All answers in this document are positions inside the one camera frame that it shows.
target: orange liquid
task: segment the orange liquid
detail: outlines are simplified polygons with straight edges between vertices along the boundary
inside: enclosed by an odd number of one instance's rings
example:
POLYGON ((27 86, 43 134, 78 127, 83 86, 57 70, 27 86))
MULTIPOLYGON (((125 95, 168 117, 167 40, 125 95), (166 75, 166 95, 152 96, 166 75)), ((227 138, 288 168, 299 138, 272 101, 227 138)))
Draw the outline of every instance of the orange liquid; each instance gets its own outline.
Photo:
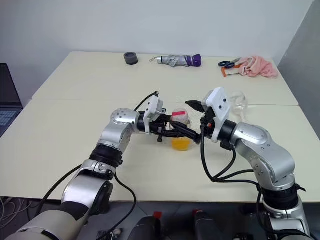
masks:
POLYGON ((177 137, 171 139, 173 149, 178 151, 187 151, 190 144, 190 139, 187 137, 177 137))

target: gray wall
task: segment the gray wall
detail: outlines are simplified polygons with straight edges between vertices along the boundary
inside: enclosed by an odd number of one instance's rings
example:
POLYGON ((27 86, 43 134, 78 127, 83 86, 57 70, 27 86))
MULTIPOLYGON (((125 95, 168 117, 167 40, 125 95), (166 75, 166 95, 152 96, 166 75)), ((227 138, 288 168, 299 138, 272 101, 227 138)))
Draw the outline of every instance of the gray wall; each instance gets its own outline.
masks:
POLYGON ((312 3, 278 68, 320 138, 320 0, 312 3))
POLYGON ((70 51, 261 55, 278 64, 313 0, 0 0, 0 62, 26 101, 70 51))

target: gray floor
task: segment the gray floor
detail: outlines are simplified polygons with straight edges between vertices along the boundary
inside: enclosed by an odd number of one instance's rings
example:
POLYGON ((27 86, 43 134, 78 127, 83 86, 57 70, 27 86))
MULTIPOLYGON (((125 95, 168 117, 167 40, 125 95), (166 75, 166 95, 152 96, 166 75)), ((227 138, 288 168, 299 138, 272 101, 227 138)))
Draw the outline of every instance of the gray floor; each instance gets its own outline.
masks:
MULTIPOLYGON (((78 240, 95 240, 98 231, 105 231, 117 223, 131 208, 131 202, 113 202, 110 212, 104 215, 93 216, 88 225, 80 232, 78 240)), ((265 234, 257 223, 256 216, 243 215, 240 209, 241 203, 170 203, 170 202, 139 202, 133 213, 119 227, 122 229, 120 240, 126 240, 136 225, 145 216, 150 216, 154 211, 162 212, 161 224, 164 239, 168 240, 192 240, 193 219, 192 210, 202 209, 209 213, 222 231, 224 239, 231 240, 236 233, 250 233, 256 240, 265 240, 265 234)), ((46 204, 44 210, 55 209, 55 205, 46 204)), ((320 204, 305 204, 305 213, 308 223, 313 231, 320 231, 320 204)), ((14 221, 1 230, 0 239, 5 239, 23 226, 27 219, 27 213, 21 212, 14 221)))

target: pink towel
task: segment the pink towel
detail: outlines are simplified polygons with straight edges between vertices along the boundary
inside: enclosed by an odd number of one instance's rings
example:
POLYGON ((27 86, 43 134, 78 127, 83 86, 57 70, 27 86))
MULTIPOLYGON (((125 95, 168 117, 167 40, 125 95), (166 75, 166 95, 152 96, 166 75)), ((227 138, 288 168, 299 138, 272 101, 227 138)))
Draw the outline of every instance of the pink towel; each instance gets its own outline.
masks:
POLYGON ((243 57, 237 64, 241 64, 239 74, 242 76, 255 77, 259 74, 267 78, 278 76, 278 71, 274 69, 272 63, 266 61, 262 56, 243 57))

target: scissors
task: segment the scissors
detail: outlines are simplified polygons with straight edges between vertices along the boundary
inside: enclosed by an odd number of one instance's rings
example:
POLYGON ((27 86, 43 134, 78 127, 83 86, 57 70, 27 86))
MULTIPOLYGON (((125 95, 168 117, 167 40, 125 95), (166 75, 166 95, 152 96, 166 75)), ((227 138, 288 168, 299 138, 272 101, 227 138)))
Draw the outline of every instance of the scissors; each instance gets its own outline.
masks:
POLYGON ((226 69, 232 69, 235 65, 236 62, 240 60, 241 57, 233 60, 233 61, 221 61, 218 63, 219 67, 225 67, 226 69))

